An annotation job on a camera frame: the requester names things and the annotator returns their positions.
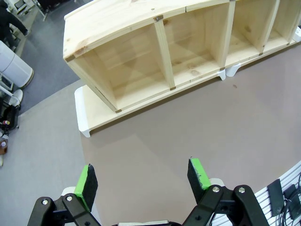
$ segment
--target bolt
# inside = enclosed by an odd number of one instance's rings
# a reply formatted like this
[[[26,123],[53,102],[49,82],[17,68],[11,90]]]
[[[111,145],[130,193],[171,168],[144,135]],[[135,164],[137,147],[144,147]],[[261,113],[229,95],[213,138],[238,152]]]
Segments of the bolt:
[[[219,192],[220,189],[219,189],[218,187],[214,187],[214,188],[212,188],[212,191],[213,191],[213,192]]]
[[[245,189],[243,188],[243,187],[241,187],[241,188],[239,188],[239,190],[238,190],[240,193],[245,193]]]

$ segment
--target green tape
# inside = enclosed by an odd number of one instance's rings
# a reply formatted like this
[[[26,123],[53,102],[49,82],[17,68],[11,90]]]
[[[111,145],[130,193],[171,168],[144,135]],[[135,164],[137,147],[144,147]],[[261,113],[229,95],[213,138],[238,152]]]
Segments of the green tape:
[[[210,182],[210,179],[208,178],[201,162],[197,158],[190,159],[190,161],[191,161],[192,166],[198,176],[198,181],[202,185],[202,189],[204,189],[204,190],[208,189],[208,187],[211,186],[211,182]]]
[[[88,176],[88,165],[86,165],[81,172],[79,181],[77,182],[77,185],[74,190],[74,194],[83,201],[86,210],[91,212],[90,208],[88,207],[88,205],[83,197],[83,191],[84,191],[84,187],[86,184],[87,176]]]

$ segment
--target person in black clothing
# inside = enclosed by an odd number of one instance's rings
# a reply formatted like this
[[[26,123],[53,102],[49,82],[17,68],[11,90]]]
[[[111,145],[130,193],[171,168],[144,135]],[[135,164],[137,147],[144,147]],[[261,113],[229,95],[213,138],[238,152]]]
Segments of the person in black clothing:
[[[10,32],[9,24],[18,28],[25,36],[27,36],[29,32],[18,18],[6,10],[7,8],[7,3],[4,0],[0,0],[0,40],[3,41],[6,38],[9,47],[14,50],[16,44]]]

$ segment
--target white trash can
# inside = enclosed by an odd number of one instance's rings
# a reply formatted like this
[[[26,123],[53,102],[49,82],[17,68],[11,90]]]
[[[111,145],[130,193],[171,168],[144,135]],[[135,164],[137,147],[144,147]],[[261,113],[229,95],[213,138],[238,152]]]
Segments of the white trash can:
[[[0,41],[0,72],[18,87],[28,84],[33,77],[33,69]]]

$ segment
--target shelf compartment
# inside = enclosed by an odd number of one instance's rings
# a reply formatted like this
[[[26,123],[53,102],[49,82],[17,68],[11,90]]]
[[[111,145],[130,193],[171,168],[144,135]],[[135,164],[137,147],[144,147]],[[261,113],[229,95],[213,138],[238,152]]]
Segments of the shelf compartment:
[[[119,112],[169,91],[156,37],[151,24],[74,59],[112,110]]]
[[[176,87],[224,67],[226,31],[233,19],[229,9],[223,3],[163,21]]]
[[[263,52],[277,10],[277,0],[236,1],[226,67]]]
[[[292,41],[301,20],[300,0],[280,0],[275,22],[264,51],[271,51]]]

